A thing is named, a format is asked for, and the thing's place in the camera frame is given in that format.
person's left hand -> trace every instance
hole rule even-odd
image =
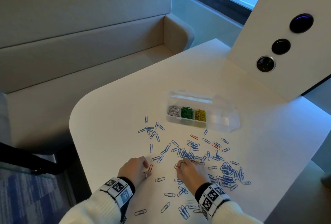
[[[148,162],[144,156],[139,158],[129,159],[127,163],[122,166],[118,171],[117,177],[126,177],[134,184],[137,189],[140,184],[146,179],[146,175],[143,172],[143,168],[148,168]],[[147,176],[150,176],[152,173],[146,171]]]

table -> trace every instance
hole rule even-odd
[[[329,133],[329,114],[304,97],[287,103],[226,59],[229,50],[217,39],[203,43],[90,92],[73,109],[69,128],[92,192],[116,176],[131,157],[144,155],[153,164],[151,178],[130,202],[127,223],[185,222],[178,207],[194,197],[190,193],[174,198],[163,195],[179,191],[174,182],[174,165],[179,160],[176,152],[168,151],[159,164],[150,161],[171,140],[188,147],[187,140],[194,141],[190,137],[193,134],[199,137],[201,154],[215,152],[201,140],[205,129],[166,121],[169,91],[220,94],[235,104],[241,127],[231,133],[209,130],[205,138],[219,143],[221,137],[228,140],[230,151],[222,157],[240,163],[245,180],[252,184],[225,191],[244,212],[261,221],[275,208]],[[165,128],[157,130],[160,142],[150,139],[146,131],[138,133],[156,121]],[[207,161],[206,167],[209,164],[219,167],[222,163]],[[219,169],[216,174],[222,175]],[[159,177],[166,180],[156,183]],[[171,205],[161,214],[167,202]],[[147,209],[147,213],[133,215],[141,209]],[[201,220],[202,214],[195,214],[190,223]]]

open plastic organizer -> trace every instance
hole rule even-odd
[[[234,105],[220,95],[203,96],[184,91],[169,93],[167,121],[177,124],[231,132],[240,127]]]

clear plastic box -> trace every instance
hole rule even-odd
[[[182,106],[189,106],[194,110],[193,119],[168,115],[168,109],[172,105],[179,106],[180,108]],[[195,111],[199,109],[205,111],[205,122],[195,120]],[[209,130],[221,132],[231,132],[240,127],[239,115],[234,105],[223,99],[220,95],[211,97],[190,94],[184,91],[172,91],[169,93],[166,115],[168,122],[208,128]]]

white sweater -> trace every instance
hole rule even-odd
[[[72,209],[61,220],[60,224],[118,224],[121,212],[111,196],[97,191]],[[213,224],[262,224],[257,219],[242,212],[237,203],[228,201],[216,210]]]

